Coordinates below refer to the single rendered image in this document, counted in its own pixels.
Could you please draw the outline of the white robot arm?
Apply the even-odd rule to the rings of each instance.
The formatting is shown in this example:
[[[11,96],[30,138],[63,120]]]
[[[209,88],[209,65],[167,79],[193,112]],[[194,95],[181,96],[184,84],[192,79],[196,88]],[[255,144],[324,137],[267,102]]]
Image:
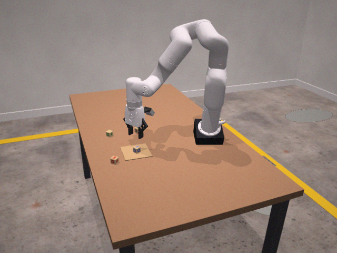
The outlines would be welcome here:
[[[170,32],[171,43],[159,58],[152,74],[144,81],[137,77],[126,80],[126,101],[128,107],[141,107],[142,96],[150,97],[162,86],[189,53],[192,40],[196,38],[204,48],[211,50],[205,78],[202,121],[198,124],[198,130],[203,135],[215,136],[219,134],[221,125],[226,123],[225,120],[221,121],[220,115],[225,98],[229,43],[208,20],[198,20],[174,28]]]

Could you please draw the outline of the tan flat mat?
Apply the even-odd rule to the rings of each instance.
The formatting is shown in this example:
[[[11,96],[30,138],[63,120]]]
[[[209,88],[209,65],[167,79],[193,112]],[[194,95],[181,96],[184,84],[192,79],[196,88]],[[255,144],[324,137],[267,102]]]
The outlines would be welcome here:
[[[137,145],[141,147],[141,151],[138,154],[133,152],[133,147],[136,145],[121,147],[125,161],[152,157],[146,143]]]

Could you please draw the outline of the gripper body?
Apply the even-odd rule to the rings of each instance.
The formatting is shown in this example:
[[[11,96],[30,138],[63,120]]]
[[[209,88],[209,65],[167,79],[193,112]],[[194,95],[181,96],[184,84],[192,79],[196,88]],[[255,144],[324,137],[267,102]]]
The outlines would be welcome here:
[[[138,108],[125,107],[125,123],[134,127],[141,127],[142,119],[145,121],[145,113],[143,106]]]

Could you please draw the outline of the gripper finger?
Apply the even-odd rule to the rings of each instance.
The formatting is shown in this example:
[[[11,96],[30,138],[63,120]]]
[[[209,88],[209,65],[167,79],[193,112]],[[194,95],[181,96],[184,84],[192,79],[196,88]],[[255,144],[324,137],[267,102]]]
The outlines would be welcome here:
[[[144,125],[144,126],[143,126]],[[146,122],[144,121],[144,119],[142,119],[142,125],[141,127],[139,127],[139,132],[138,132],[138,138],[141,139],[143,138],[143,131],[148,127],[148,125],[146,124]]]
[[[133,126],[129,125],[129,124],[126,124],[126,125],[127,125],[127,128],[128,128],[128,134],[129,135],[133,134]]]

